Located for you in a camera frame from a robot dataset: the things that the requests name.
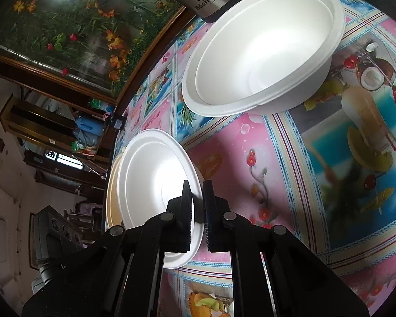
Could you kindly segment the white foam plate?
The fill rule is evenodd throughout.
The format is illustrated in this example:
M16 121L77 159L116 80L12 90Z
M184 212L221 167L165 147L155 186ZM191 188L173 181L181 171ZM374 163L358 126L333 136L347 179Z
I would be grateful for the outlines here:
M197 254L204 233L202 175L183 147L167 132L147 129L135 135L116 156L106 193L106 224L139 227L163 213L182 195L184 181L192 191L192 239L186 253L167 253L164 268L181 268Z

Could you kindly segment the brown wooden cabinet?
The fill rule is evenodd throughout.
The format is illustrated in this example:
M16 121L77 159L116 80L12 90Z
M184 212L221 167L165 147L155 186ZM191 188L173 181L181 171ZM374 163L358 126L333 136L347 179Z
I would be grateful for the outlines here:
M28 102L30 94L35 92L68 106L70 112L78 111L79 117L91 117L97 122L99 117L104 116L104 112L87 106L92 102L92 97L1 61L0 78L20 88L20 97L11 95L0 111L3 129L43 150L79 160L83 166L77 170L58 162L53 165L45 155L36 155L34 151L28 150L25 161L37 169L40 181L46 183L44 174L48 173L77 183L80 186L77 191L83 196L93 193L102 196L106 189L106 171L110 163L110 141L115 139L116 129L106 124L92 150L75 150L74 145L80 135L76 122Z

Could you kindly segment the blue thermos jug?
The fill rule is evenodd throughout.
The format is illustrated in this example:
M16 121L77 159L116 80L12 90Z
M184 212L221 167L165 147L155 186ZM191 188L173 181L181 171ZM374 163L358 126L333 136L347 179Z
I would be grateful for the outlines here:
M87 117L79 117L75 124L78 129L81 129L84 132L88 132L94 134L96 136L102 136L104 126L103 121L97 119L89 119Z

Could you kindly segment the small black device on table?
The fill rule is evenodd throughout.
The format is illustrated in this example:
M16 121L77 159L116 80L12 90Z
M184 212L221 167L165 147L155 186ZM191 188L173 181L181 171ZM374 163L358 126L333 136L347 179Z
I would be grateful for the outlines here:
M118 131L123 130L125 128L126 118L121 115L112 115L110 126L113 129L117 129Z

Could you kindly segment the white foam bowl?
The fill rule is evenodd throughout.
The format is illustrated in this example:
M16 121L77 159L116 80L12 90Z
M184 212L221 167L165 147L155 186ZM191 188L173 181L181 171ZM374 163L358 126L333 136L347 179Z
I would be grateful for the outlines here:
M325 81L345 26L339 0L243 0L195 47L184 102L204 117L290 110Z

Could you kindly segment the flower mural panel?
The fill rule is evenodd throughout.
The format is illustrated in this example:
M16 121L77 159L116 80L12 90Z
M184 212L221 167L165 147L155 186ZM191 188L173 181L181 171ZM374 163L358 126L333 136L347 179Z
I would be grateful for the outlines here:
M175 0L0 0L0 58L115 99Z

